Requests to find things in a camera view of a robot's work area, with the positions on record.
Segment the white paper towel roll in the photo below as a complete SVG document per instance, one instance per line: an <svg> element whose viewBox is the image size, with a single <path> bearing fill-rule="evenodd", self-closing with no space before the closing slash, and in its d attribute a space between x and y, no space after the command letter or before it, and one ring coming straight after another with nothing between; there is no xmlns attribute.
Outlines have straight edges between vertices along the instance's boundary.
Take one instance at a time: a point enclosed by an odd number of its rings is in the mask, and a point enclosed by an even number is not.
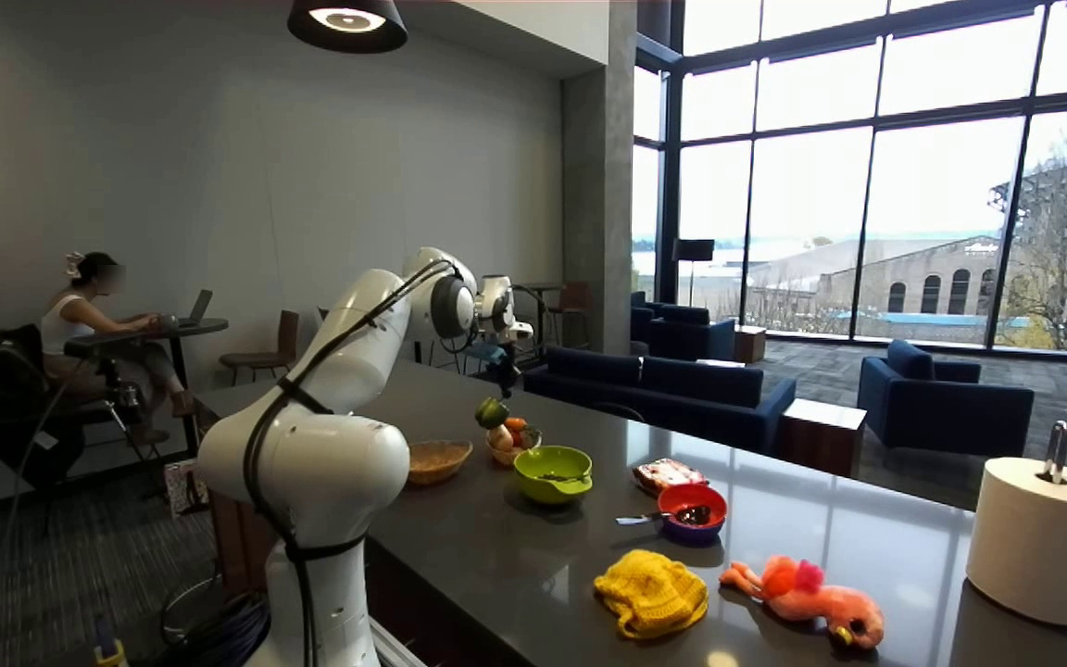
<svg viewBox="0 0 1067 667"><path fill-rule="evenodd" d="M1067 625L1067 486L1042 470L1043 458L986 458L970 581L1020 616Z"/></svg>

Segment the woman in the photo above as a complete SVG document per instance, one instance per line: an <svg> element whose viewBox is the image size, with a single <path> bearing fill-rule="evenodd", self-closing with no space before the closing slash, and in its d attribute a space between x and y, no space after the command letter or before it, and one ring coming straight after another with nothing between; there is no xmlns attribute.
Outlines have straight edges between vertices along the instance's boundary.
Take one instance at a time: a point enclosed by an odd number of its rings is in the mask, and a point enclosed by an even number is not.
<svg viewBox="0 0 1067 667"><path fill-rule="evenodd" d="M106 250L71 257L66 259L66 290L49 305L42 313L42 336L44 336L44 370L50 380L64 380L66 395L106 395L106 376L94 358L66 357L66 339L87 336L87 332L140 332L165 327L163 313L136 313L136 318L112 318L99 301L116 294L116 280L122 277L122 263ZM179 418L195 411L192 394L174 373L163 343L152 339L118 339L103 349L106 358L122 365L140 365L149 376L149 407L160 407L163 395L170 401L170 411ZM149 426L149 415L140 426L128 431L133 442L154 444L165 442L163 431Z"/></svg>

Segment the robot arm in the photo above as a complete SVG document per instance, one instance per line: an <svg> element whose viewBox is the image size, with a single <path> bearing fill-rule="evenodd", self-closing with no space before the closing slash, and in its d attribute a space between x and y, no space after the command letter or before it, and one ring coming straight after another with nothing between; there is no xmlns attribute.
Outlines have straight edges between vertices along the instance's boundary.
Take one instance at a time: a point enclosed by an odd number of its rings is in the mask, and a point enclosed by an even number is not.
<svg viewBox="0 0 1067 667"><path fill-rule="evenodd" d="M304 357L275 390L208 431L201 468L212 486L239 501L248 497L248 474L237 458L245 458L245 444L265 411L279 411L262 426L265 442L283 449L275 442L290 436L299 422L345 415L373 401L392 373L407 329L417 339L486 332L507 353L515 339L534 336L534 327L515 318L507 275L479 280L439 248L423 248L407 277L373 266L328 306Z"/></svg>
<svg viewBox="0 0 1067 667"><path fill-rule="evenodd" d="M511 280L473 277L423 248L400 277L368 270L334 305L295 365L201 442L201 479L252 501L283 544L265 557L269 634L248 662L373 662L364 532L407 480L397 426L353 415L373 401L402 332L511 343L534 329L511 310Z"/></svg>

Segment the red bowl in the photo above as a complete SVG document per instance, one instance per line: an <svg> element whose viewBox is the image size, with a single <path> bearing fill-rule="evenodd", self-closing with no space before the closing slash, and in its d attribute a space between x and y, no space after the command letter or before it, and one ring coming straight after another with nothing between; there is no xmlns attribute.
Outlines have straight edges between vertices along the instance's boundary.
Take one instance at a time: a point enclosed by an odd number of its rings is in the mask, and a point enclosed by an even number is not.
<svg viewBox="0 0 1067 667"><path fill-rule="evenodd" d="M725 497L712 486L667 486L655 497L664 532L679 542L717 542Z"/></svg>

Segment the pendant light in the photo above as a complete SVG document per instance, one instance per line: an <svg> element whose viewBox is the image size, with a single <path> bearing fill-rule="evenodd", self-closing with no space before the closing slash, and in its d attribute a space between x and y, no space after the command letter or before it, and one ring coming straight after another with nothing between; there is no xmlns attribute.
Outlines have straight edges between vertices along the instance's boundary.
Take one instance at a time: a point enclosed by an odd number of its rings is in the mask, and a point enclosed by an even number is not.
<svg viewBox="0 0 1067 667"><path fill-rule="evenodd" d="M392 53L407 43L392 0L295 0L290 33L328 53Z"/></svg>

